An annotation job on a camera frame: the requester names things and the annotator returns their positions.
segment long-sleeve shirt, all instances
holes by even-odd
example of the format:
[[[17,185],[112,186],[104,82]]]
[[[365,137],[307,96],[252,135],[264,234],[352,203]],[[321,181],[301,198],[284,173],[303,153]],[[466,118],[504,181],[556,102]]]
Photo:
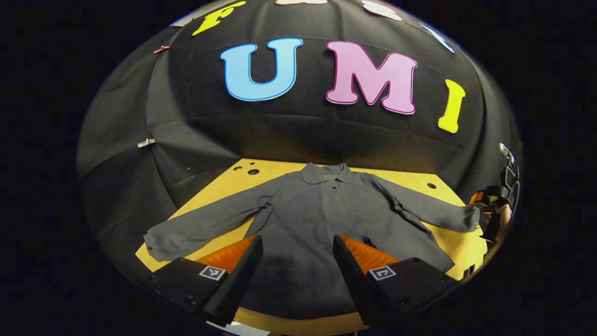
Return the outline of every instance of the long-sleeve shirt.
[[[352,313],[332,255],[336,234],[363,241],[403,260],[418,257],[442,271],[454,266],[421,223],[474,231],[479,209],[454,206],[345,164],[269,180],[151,228],[144,236],[157,261],[186,256],[259,212],[246,237],[263,239],[263,256],[241,307],[289,319]]]

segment letter m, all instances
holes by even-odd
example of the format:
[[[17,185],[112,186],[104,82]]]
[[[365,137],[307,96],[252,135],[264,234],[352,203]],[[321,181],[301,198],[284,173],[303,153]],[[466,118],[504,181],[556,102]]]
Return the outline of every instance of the letter m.
[[[413,114],[413,72],[417,62],[408,56],[390,53],[379,68],[363,50],[352,42],[332,41],[328,49],[336,54],[336,81],[334,88],[325,95],[332,103],[354,104],[359,96],[352,89],[353,77],[369,105],[373,105],[381,92],[390,85],[381,105],[393,112]]]

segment yellow letter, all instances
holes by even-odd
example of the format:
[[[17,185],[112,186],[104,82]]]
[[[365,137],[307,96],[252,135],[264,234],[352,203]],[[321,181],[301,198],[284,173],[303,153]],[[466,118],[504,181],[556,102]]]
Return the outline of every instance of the yellow letter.
[[[446,80],[448,87],[448,104],[444,116],[438,120],[438,126],[442,130],[450,133],[456,133],[458,130],[458,115],[460,114],[460,105],[462,98],[466,95],[462,86],[455,81]]]
[[[205,20],[203,21],[203,23],[201,24],[201,27],[199,27],[199,29],[197,29],[194,33],[193,36],[197,35],[198,33],[207,30],[213,26],[216,26],[218,23],[220,23],[218,21],[219,18],[221,17],[227,17],[228,15],[230,15],[230,13],[232,13],[232,11],[234,10],[234,7],[238,7],[238,6],[242,6],[244,4],[246,4],[247,2],[245,1],[239,1],[235,4],[232,4],[230,6],[224,7],[221,10],[217,10],[209,15],[207,15],[205,17]]]

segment yellow wooden board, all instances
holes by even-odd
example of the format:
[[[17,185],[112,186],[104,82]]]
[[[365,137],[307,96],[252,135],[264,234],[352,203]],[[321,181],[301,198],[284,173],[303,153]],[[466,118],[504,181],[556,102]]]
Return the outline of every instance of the yellow wooden board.
[[[283,174],[297,172],[304,168],[305,165],[306,163],[243,158],[221,174],[217,179],[213,180],[213,182],[205,187],[200,193],[190,199],[175,214],[173,214],[171,218],[180,216],[183,213],[205,206],[226,196],[255,187]],[[247,172],[251,169],[259,169],[259,173],[256,175],[249,175]],[[375,174],[383,179],[402,185],[403,187],[427,194],[456,206],[465,205],[439,177],[433,174],[393,172],[390,170],[353,167],[350,167],[350,169],[354,172]],[[432,189],[429,187],[427,185],[429,183],[434,184],[436,188]],[[253,218],[254,216],[251,216],[240,227],[213,239],[203,248],[188,255],[186,258],[189,260],[196,260],[204,255],[242,240],[249,229]],[[475,265],[475,270],[479,269],[483,263],[483,255],[487,252],[487,244],[485,243],[485,240],[479,237],[482,234],[479,227],[474,232],[461,233],[434,227],[428,223],[424,224],[435,236],[439,247],[446,251],[455,263],[455,266],[446,272],[447,275],[456,280],[460,280],[463,277],[464,271],[471,265]],[[141,245],[136,255],[151,271],[156,271],[169,263],[169,261],[155,261],[155,259],[147,253],[145,244]],[[367,328],[363,325],[358,313],[310,320],[291,320],[239,308],[234,320],[253,328],[287,335],[317,336],[346,334]]]

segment letter u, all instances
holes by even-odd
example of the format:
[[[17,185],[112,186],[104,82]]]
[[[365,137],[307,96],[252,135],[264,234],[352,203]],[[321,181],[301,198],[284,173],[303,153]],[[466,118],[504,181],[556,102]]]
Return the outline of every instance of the letter u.
[[[225,80],[228,92],[246,101],[268,100],[282,96],[294,85],[296,79],[296,49],[303,45],[298,38],[280,38],[267,43],[276,51],[276,77],[267,83],[255,83],[251,79],[251,54],[257,50],[254,44],[244,44],[224,51],[220,58],[225,63]]]

